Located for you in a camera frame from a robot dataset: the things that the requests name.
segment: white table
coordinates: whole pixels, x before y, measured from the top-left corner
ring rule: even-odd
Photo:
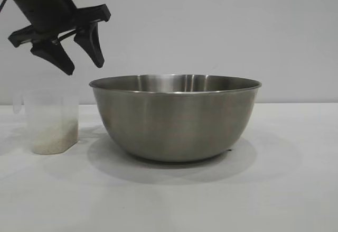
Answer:
[[[232,152],[147,164],[80,108],[80,142],[26,147],[25,118],[0,107],[1,232],[338,231],[338,104],[256,104]]]

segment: plastic container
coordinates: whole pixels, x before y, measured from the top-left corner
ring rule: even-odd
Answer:
[[[36,154],[59,154],[78,141],[78,95],[75,89],[37,89],[17,95],[13,111],[25,105],[30,147]]]

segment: white backdrop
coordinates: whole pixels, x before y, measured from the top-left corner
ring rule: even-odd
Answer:
[[[338,0],[75,0],[106,3],[100,24],[106,63],[97,69],[69,39],[73,77],[7,37],[28,22],[9,0],[0,13],[0,104],[14,90],[71,78],[81,102],[94,103],[88,82],[143,73],[201,73],[261,81],[259,102],[338,101]]]

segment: black cable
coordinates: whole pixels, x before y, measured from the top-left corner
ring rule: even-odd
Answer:
[[[2,9],[4,8],[6,2],[7,2],[7,0],[2,0],[2,2],[1,2],[1,4],[0,4],[0,12],[1,12]]]
[[[76,34],[77,32],[78,32],[78,30],[73,30],[73,31],[68,32],[68,33],[65,34],[65,35],[60,36],[60,37],[59,37],[59,42],[61,42],[62,40],[64,40],[64,39],[66,39],[66,38],[68,38],[68,37],[70,37],[70,36]]]

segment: stainless steel bowl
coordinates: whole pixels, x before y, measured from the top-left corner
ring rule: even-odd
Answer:
[[[218,155],[247,126],[261,83],[210,75],[135,75],[90,83],[103,124],[125,151],[187,162]]]

